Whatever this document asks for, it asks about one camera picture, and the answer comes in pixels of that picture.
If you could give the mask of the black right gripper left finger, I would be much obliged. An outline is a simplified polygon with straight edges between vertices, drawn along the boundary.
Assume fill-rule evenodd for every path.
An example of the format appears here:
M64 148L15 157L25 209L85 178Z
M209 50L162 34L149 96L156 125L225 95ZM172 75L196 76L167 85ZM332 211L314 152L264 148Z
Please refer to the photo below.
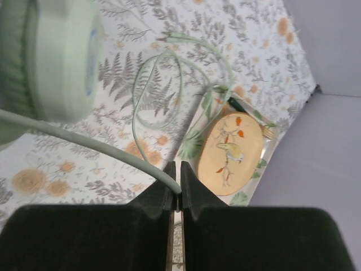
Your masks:
M23 206L1 232L1 269L167 270L175 202L155 181L123 205Z

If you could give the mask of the round bird painted plate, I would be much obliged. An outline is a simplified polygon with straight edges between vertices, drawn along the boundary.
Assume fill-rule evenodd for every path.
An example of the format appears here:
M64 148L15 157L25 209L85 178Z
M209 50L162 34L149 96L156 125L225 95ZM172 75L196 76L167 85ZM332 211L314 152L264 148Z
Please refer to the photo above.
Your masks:
M259 123L246 113L229 113L211 128L199 158L197 177L215 195L231 195L251 179L262 150Z

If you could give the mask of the leaf patterned serving tray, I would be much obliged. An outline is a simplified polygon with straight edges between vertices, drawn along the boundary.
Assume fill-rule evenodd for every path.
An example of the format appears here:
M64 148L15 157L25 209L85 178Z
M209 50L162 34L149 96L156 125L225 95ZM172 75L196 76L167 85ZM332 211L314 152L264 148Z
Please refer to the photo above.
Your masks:
M189 132L176 160L227 205L247 206L278 144L278 125L233 95L215 120L193 120Z

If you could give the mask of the green over-ear headphones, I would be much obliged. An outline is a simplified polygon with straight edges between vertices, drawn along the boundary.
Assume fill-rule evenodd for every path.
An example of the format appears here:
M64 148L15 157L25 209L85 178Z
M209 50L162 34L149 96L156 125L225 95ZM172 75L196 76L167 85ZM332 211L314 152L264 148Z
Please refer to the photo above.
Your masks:
M37 131L110 156L179 194L180 186L145 154L136 157L54 126L76 122L91 111L102 14L93 1L2 1L1 148Z

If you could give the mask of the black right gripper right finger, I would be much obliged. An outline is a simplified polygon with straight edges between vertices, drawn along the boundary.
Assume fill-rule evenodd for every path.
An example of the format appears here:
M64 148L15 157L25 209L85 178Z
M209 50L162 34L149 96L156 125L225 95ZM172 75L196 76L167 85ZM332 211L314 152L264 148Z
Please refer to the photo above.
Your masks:
M354 270L326 211L228 206L189 163L180 171L186 270Z

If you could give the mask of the floral patterned table mat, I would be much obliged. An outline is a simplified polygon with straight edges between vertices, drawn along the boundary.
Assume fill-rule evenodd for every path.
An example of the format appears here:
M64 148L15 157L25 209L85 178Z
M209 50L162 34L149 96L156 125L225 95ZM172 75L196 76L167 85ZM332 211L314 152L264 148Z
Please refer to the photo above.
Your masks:
M225 197L246 206L282 136L315 88L284 1L97 1L103 26L98 89L87 118L66 129L146 156L196 165L205 130L231 94L263 125L261 161ZM120 161L46 135L1 152L1 224L26 204L125 204L153 182Z

